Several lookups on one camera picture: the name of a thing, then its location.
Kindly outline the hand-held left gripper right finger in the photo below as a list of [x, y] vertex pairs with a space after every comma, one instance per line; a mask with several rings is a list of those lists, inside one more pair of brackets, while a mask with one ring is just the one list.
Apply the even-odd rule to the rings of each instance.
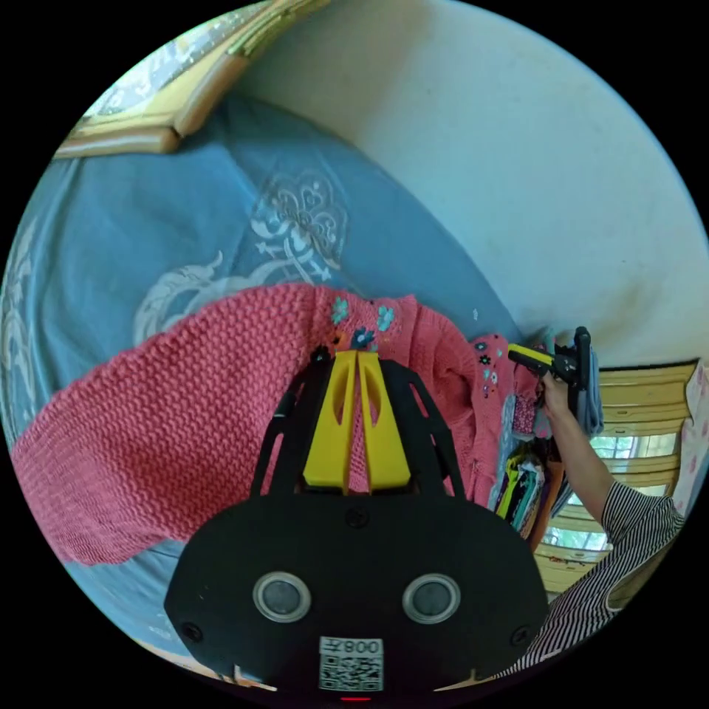
[[378, 354], [358, 354], [363, 440], [371, 492], [408, 486], [411, 473]]

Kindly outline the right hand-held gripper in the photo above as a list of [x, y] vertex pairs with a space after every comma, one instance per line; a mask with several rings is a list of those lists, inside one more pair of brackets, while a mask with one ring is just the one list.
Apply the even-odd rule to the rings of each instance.
[[580, 388], [580, 355], [575, 344], [562, 346], [555, 343], [552, 352], [545, 352], [511, 343], [507, 356], [531, 372], [541, 372], [541, 375], [549, 372], [569, 387]]

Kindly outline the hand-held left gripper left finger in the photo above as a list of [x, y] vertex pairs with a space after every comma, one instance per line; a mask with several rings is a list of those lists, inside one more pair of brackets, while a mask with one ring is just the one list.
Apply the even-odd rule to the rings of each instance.
[[303, 477], [311, 488], [347, 494], [355, 406], [356, 352], [339, 352], [326, 379]]

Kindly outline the person's right hand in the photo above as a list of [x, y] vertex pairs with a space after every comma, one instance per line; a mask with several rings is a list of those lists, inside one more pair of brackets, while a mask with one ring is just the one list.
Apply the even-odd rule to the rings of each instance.
[[540, 380], [543, 387], [544, 411], [551, 423], [569, 417], [569, 390], [562, 380], [547, 372]]

